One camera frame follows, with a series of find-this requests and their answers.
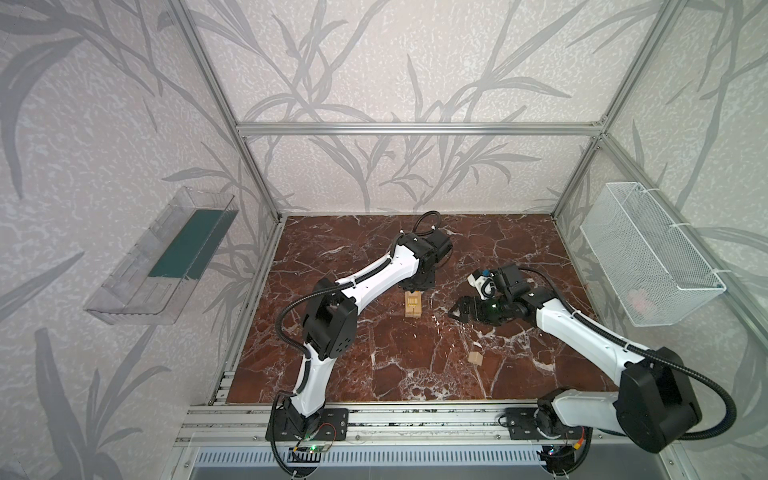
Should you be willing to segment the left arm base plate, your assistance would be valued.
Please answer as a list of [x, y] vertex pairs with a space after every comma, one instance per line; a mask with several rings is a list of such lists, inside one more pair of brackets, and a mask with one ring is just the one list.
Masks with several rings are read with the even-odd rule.
[[270, 414], [266, 439], [275, 442], [345, 440], [349, 422], [349, 410], [321, 408], [318, 412], [303, 416], [293, 407], [278, 408]]

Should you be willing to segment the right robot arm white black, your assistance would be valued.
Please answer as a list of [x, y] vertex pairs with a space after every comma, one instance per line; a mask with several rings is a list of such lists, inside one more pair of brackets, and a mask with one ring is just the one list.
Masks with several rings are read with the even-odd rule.
[[686, 367], [674, 351], [634, 343], [589, 318], [544, 272], [536, 274], [545, 284], [533, 286], [525, 278], [530, 271], [514, 264], [474, 271], [467, 281], [476, 295], [460, 297], [448, 315], [491, 326], [525, 320], [570, 346], [617, 386], [615, 392], [567, 388], [540, 398], [551, 422], [623, 435], [650, 453], [678, 440], [715, 438], [734, 426], [737, 406], [721, 385]]

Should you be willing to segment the wood block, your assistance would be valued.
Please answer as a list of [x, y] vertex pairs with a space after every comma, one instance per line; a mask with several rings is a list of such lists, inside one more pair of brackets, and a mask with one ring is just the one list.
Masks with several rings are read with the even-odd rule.
[[419, 318], [422, 315], [422, 293], [421, 293], [421, 305], [419, 307], [410, 308], [406, 304], [406, 298], [405, 298], [404, 310], [405, 310], [404, 316], [406, 318]]

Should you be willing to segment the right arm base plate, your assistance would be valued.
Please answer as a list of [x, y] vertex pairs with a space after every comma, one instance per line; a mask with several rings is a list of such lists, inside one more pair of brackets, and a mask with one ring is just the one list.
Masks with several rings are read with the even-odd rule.
[[553, 411], [542, 407], [506, 408], [497, 423], [512, 440], [575, 442], [583, 434], [581, 427], [566, 426]]

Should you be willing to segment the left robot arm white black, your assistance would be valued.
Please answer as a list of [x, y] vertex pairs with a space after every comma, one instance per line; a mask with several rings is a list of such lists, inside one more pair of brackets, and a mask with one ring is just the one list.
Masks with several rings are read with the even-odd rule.
[[321, 428], [328, 382], [336, 360], [356, 338], [359, 315], [396, 285], [408, 292], [434, 287], [437, 267], [451, 250], [451, 239], [436, 227], [401, 232], [365, 268], [339, 280], [321, 279], [311, 293], [280, 311], [276, 334], [300, 352], [303, 363], [294, 388], [273, 400], [270, 440], [303, 440]]

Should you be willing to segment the small wood cube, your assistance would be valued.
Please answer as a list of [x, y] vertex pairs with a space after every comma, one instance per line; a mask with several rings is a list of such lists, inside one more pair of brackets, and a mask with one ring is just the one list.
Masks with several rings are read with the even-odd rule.
[[483, 360], [484, 357], [480, 352], [473, 351], [468, 355], [468, 361], [475, 366], [481, 366], [483, 364]]
[[406, 298], [406, 304], [410, 308], [416, 308], [416, 307], [419, 307], [421, 305], [421, 293], [418, 292], [418, 291], [416, 291], [416, 292], [406, 292], [405, 298]]

